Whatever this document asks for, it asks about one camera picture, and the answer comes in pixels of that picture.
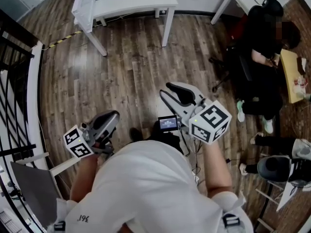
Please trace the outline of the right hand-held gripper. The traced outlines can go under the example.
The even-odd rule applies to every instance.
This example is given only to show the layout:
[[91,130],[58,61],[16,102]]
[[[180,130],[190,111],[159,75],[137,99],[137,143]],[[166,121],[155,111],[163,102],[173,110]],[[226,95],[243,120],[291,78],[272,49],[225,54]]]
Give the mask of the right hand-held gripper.
[[204,98],[193,85],[182,82],[168,82],[166,87],[174,92],[160,90],[162,101],[170,111],[181,117],[181,130],[206,144],[217,141],[229,128],[232,115],[217,100]]

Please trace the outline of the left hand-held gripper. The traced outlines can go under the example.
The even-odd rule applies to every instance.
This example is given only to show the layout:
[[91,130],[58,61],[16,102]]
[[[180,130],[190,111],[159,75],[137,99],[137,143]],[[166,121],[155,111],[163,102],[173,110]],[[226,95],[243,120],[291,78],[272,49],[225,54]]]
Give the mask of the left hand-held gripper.
[[76,158],[92,154],[111,155],[114,148],[110,138],[119,119],[118,111],[109,110],[98,114],[93,123],[75,125],[63,136],[65,147]]

